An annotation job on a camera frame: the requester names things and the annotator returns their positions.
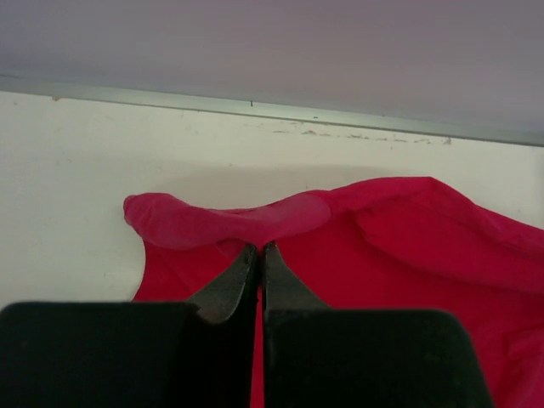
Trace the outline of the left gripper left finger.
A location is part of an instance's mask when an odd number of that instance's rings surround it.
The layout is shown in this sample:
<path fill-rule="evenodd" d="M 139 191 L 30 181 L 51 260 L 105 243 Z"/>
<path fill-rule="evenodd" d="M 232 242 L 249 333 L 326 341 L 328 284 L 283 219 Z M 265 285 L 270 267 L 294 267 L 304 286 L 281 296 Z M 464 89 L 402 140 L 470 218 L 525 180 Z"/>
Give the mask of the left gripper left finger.
<path fill-rule="evenodd" d="M 258 249 L 183 302 L 23 302 L 1 313 L 4 407 L 247 407 Z"/>

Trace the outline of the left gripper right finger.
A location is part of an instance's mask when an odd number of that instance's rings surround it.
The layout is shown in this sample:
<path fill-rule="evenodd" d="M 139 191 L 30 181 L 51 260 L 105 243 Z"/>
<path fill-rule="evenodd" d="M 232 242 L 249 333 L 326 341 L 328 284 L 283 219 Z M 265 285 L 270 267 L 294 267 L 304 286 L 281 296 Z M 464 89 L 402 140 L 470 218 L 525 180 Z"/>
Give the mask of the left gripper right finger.
<path fill-rule="evenodd" d="M 490 407 L 473 345 L 432 309 L 334 309 L 263 250 L 268 407 Z"/>

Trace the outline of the red t shirt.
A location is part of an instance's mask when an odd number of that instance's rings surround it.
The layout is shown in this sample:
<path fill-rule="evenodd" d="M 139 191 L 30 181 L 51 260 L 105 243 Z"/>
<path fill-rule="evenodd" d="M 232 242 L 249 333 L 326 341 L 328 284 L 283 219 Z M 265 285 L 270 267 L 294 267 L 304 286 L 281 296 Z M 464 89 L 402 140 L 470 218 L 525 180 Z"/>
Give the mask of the red t shirt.
<path fill-rule="evenodd" d="M 123 211 L 144 243 L 138 301 L 188 298 L 245 245 L 273 241 L 331 306 L 452 313 L 495 404 L 543 404 L 543 232 L 434 178 L 377 178 L 230 210 L 145 193 Z"/>

